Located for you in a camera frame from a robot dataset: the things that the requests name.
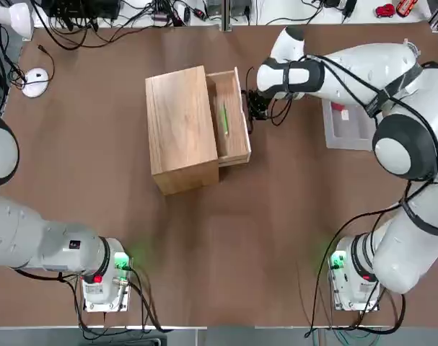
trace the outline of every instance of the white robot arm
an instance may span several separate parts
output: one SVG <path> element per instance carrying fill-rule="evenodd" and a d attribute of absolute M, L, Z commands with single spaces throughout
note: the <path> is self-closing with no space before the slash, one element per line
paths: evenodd
<path fill-rule="evenodd" d="M 18 163 L 17 139 L 0 118 L 0 185 L 13 177 Z M 130 264 L 119 241 L 98 237 L 78 223 L 45 221 L 35 211 L 1 196 L 0 265 L 76 273 L 82 277 L 88 310 L 127 310 L 124 284 Z"/>
<path fill-rule="evenodd" d="M 362 105 L 370 115 L 382 111 L 387 116 L 372 141 L 378 162 L 408 181 L 427 181 L 419 194 L 403 199 L 373 239 L 367 233 L 339 241 L 330 257 L 337 309 L 366 309 L 376 287 L 374 305 L 377 280 L 393 292 L 408 292 L 438 258 L 438 66 L 422 68 L 417 55 L 407 42 L 305 55 L 302 35 L 287 27 L 258 70 L 258 91 L 265 98 L 311 94 Z"/>

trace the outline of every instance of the red toy car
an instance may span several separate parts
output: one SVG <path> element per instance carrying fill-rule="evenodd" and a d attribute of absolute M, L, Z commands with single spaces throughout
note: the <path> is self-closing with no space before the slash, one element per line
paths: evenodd
<path fill-rule="evenodd" d="M 384 6 L 379 6 L 376 8 L 376 16 L 377 18 L 383 17 L 393 17 L 395 14 L 395 7 L 392 4 L 386 4 Z"/>

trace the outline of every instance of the clear plastic tray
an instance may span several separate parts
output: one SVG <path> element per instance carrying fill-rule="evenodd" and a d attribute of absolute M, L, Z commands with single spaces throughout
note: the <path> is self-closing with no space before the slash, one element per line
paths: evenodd
<path fill-rule="evenodd" d="M 375 121 L 360 106 L 344 106 L 343 112 L 334 110 L 331 102 L 323 100 L 326 146 L 332 149 L 372 150 Z"/>

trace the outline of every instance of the table surface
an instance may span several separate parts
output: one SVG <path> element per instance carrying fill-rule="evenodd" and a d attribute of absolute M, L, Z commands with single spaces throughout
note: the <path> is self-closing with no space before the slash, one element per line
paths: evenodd
<path fill-rule="evenodd" d="M 128 18 L 137 14 L 140 8 L 143 8 L 148 4 L 150 0 L 126 0 L 126 3 L 121 2 L 120 16 L 113 23 L 108 19 L 98 19 L 98 25 L 100 27 L 117 27 L 124 25 Z M 204 5 L 202 0 L 185 0 L 185 2 L 193 7 L 203 10 Z M 304 18 L 310 18 L 316 9 L 310 5 L 304 4 L 302 0 L 252 0 L 253 8 L 251 9 L 250 23 L 251 25 L 265 25 L 276 18 L 285 18 L 272 22 L 273 25 L 303 25 L 307 23 L 307 20 L 300 20 Z M 407 17 L 399 17 L 397 14 L 392 18 L 377 18 L 375 15 L 375 9 L 379 6 L 383 6 L 386 3 L 391 3 L 396 6 L 399 0 L 358 0 L 354 13 L 348 18 L 344 24 L 387 24 L 387 23 L 412 23 L 425 21 L 430 18 L 432 13 L 430 12 L 429 3 L 427 0 L 419 0 L 413 11 Z M 175 3 L 176 8 L 179 9 L 179 14 L 183 15 L 184 5 L 180 2 Z M 39 9 L 41 17 L 48 25 L 48 18 L 42 9 Z M 36 13 L 33 13 L 35 27 L 42 27 L 42 23 L 37 17 Z M 338 9 L 329 8 L 323 9 L 310 23 L 311 24 L 340 24 L 342 23 L 342 13 Z M 218 25 L 221 21 L 219 17 L 214 19 L 208 19 L 202 21 L 195 16 L 191 16 L 190 26 L 204 26 L 204 25 Z M 154 22 L 149 16 L 143 16 L 136 20 L 130 27 L 146 27 L 153 25 Z M 161 22 L 155 23 L 156 25 L 163 25 Z M 55 27 L 61 27 L 57 25 L 53 19 L 52 25 Z M 248 20 L 245 17 L 236 17 L 231 19 L 231 25 L 248 25 Z"/>
<path fill-rule="evenodd" d="M 148 273 L 163 325 L 307 326 L 304 309 L 311 314 L 315 272 L 334 232 L 358 213 L 394 203 L 404 182 L 369 152 L 328 150 L 321 101 L 313 97 L 295 102 L 278 128 L 255 124 L 249 164 L 221 170 L 217 185 L 169 197 L 152 179 L 146 129 L 146 77 L 237 66 L 244 86 L 246 71 L 269 54 L 281 29 L 239 27 L 226 35 L 215 27 L 146 30 L 74 52 L 36 30 L 19 64 L 50 69 L 36 48 L 42 44 L 55 59 L 56 76 L 37 99 L 11 90 L 4 117 L 21 161 L 0 194 L 45 219 L 85 223 L 119 239 Z M 408 38 L 422 51 L 421 61 L 438 61 L 438 36 L 427 23 L 304 30 L 307 53 Z M 196 49 L 185 49 L 193 44 Z M 255 87 L 255 72 L 249 87 Z M 368 231 L 373 221 L 360 220 L 347 232 Z M 438 260 L 407 295 L 405 325 L 438 327 L 437 283 Z M 103 324 L 102 314 L 86 318 Z M 334 323 L 353 318 L 334 314 Z M 138 299 L 105 323 L 140 325 Z M 365 323 L 393 324 L 391 304 L 386 300 Z M 328 324 L 320 306 L 316 324 Z M 0 267 L 0 326 L 70 325 L 76 316 L 66 286 Z"/>

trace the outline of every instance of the wooden drawer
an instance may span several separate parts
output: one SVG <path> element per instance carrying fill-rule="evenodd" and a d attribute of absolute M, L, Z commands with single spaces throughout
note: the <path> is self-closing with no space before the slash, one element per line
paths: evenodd
<path fill-rule="evenodd" d="M 207 74 L 206 83 L 219 167 L 249 162 L 251 149 L 237 69 Z"/>

